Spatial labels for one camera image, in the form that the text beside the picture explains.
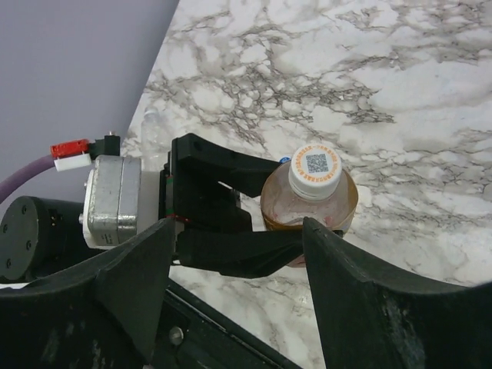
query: white connector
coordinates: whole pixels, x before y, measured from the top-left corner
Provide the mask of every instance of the white connector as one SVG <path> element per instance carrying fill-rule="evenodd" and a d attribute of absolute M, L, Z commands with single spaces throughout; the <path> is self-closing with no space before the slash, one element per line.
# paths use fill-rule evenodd
<path fill-rule="evenodd" d="M 90 154 L 80 154 L 68 158 L 55 159 L 55 168 L 57 171 L 68 171 L 70 169 L 87 167 L 92 164 Z"/>

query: gray wall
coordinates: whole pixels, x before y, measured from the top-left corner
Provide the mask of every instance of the gray wall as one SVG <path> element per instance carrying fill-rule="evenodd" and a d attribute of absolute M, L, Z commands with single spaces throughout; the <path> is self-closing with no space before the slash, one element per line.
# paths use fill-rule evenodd
<path fill-rule="evenodd" d="M 49 146 L 125 135 L 178 0 L 0 1 L 0 181 Z M 88 169 L 21 194 L 83 201 Z"/>

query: qr code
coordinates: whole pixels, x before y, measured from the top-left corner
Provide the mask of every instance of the qr code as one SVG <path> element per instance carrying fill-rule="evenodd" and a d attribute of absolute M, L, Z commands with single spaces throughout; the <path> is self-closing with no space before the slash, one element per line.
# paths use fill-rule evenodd
<path fill-rule="evenodd" d="M 325 154 L 306 155 L 307 171 L 309 173 L 321 173 L 330 171 Z"/>

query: plastic bottle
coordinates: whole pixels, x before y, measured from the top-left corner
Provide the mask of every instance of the plastic bottle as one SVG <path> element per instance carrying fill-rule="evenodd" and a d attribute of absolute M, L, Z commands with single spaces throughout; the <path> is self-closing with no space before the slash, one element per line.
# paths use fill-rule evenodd
<path fill-rule="evenodd" d="M 146 171 L 160 171 L 168 160 L 165 143 L 170 141 L 163 114 L 154 107 L 145 109 L 141 124 L 142 163 Z"/>
<path fill-rule="evenodd" d="M 345 234 L 357 202 L 357 187 L 340 156 L 327 145 L 312 144 L 299 148 L 268 177 L 260 205 L 269 231 L 300 229 L 304 217 L 310 217 Z M 304 256 L 289 266 L 305 266 Z"/>

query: bottle label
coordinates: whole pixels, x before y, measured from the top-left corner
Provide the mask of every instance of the bottle label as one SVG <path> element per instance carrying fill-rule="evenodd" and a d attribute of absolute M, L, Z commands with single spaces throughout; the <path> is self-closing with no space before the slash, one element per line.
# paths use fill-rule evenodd
<path fill-rule="evenodd" d="M 340 170 L 338 155 L 324 145 L 308 145 L 292 159 L 295 170 L 305 181 L 330 181 Z"/>

